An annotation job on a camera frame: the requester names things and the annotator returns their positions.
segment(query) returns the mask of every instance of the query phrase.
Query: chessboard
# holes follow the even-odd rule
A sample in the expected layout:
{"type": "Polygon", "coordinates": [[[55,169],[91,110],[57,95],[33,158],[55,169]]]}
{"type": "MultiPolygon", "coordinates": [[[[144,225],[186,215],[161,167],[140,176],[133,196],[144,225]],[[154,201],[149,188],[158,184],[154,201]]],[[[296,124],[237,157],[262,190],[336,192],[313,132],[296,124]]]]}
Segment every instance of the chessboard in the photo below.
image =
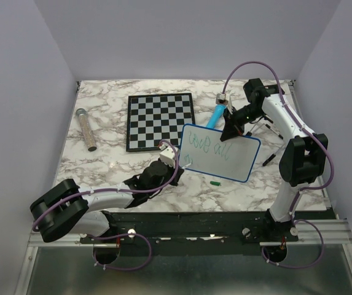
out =
{"type": "Polygon", "coordinates": [[[191,93],[128,97],[127,152],[159,151],[159,141],[180,145],[184,124],[195,124],[191,93]]]}

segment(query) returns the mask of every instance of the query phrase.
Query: metal mesh cylinder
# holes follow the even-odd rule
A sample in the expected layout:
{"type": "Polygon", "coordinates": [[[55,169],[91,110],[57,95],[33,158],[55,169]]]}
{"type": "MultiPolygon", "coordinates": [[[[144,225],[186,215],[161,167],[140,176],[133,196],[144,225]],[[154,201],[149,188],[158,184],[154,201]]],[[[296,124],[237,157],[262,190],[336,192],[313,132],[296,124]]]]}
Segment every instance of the metal mesh cylinder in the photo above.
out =
{"type": "Polygon", "coordinates": [[[80,127],[82,128],[82,133],[85,141],[85,145],[90,152],[96,150],[96,144],[90,124],[88,122],[87,111],[85,109],[78,109],[76,111],[76,116],[79,120],[80,127]]]}

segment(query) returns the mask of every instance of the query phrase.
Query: screw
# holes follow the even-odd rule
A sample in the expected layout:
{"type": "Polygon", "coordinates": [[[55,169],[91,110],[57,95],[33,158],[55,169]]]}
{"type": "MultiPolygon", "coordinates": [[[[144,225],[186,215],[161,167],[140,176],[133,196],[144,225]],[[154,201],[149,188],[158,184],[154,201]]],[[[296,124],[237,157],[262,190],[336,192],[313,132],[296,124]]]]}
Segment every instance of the screw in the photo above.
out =
{"type": "Polygon", "coordinates": [[[298,234],[299,234],[299,231],[295,227],[292,227],[291,228],[291,235],[296,236],[298,234]]]}
{"type": "Polygon", "coordinates": [[[251,235],[251,231],[245,227],[243,231],[241,232],[246,238],[248,238],[251,235]]]}
{"type": "Polygon", "coordinates": [[[135,231],[134,229],[130,229],[130,230],[128,230],[128,233],[129,233],[129,234],[135,234],[136,231],[135,231]]]}

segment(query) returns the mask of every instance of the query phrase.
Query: white marble tabletop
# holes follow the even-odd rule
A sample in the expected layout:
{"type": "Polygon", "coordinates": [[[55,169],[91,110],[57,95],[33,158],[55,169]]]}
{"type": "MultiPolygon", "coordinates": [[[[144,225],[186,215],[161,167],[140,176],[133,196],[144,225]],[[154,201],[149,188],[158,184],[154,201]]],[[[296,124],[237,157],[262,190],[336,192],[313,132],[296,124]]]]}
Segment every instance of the white marble tabletop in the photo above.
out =
{"type": "MultiPolygon", "coordinates": [[[[246,80],[232,80],[227,88],[237,109],[248,103],[243,91],[245,82],[246,80]]],[[[129,95],[191,92],[196,124],[205,126],[215,107],[216,94],[222,91],[223,85],[224,81],[208,80],[83,81],[75,111],[78,108],[87,110],[98,149],[94,152],[87,151],[79,123],[73,116],[57,172],[57,183],[66,178],[73,178],[80,186],[106,187],[141,173],[158,158],[158,152],[125,151],[129,95]]],[[[282,88],[291,101],[287,83],[282,83],[282,88]]],[[[223,125],[224,120],[221,118],[217,128],[222,129],[223,125]]],[[[266,210],[274,202],[280,187],[278,163],[282,154],[266,167],[263,167],[262,163],[283,144],[283,141],[267,127],[259,128],[253,136],[259,138],[262,145],[247,183],[237,183],[186,170],[178,187],[169,186],[152,200],[123,211],[266,210]],[[212,186],[209,183],[212,180],[220,181],[222,185],[212,186]]],[[[297,209],[325,210],[322,192],[303,194],[297,209]]]]}

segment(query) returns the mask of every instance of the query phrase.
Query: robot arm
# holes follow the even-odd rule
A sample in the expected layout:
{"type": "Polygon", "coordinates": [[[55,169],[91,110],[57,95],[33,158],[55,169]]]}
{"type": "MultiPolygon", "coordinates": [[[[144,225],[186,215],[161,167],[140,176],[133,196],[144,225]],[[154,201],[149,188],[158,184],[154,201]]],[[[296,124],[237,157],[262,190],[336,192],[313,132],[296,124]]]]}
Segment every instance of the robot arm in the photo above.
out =
{"type": "Polygon", "coordinates": [[[155,197],[155,189],[168,183],[175,173],[169,184],[178,185],[184,170],[178,168],[175,171],[177,157],[172,148],[166,147],[160,158],[140,175],[134,175],[117,186],[79,187],[73,179],[60,182],[30,206],[44,242],[53,242],[68,233],[105,233],[111,226],[111,217],[107,211],[100,210],[139,206],[155,197]],[[61,204],[51,209],[58,202],[61,204]]]}
{"type": "MultiPolygon", "coordinates": [[[[277,85],[264,86],[260,79],[251,79],[244,85],[244,91],[250,104],[239,110],[229,107],[231,103],[227,104],[228,109],[224,111],[225,127],[221,141],[241,136],[244,133],[244,125],[261,116],[269,116],[274,121],[287,146],[280,160],[283,182],[270,208],[270,215],[274,222],[287,222],[291,219],[290,208],[293,207],[295,210],[297,206],[297,203],[292,206],[295,194],[301,187],[307,186],[322,175],[326,155],[309,136],[298,128],[294,119],[286,111],[279,96],[279,91],[283,94],[284,92],[278,89],[277,85]]],[[[291,112],[299,122],[303,123],[292,108],[291,112]]],[[[328,140],[324,134],[316,135],[305,124],[304,128],[314,134],[327,148],[328,140]]]]}

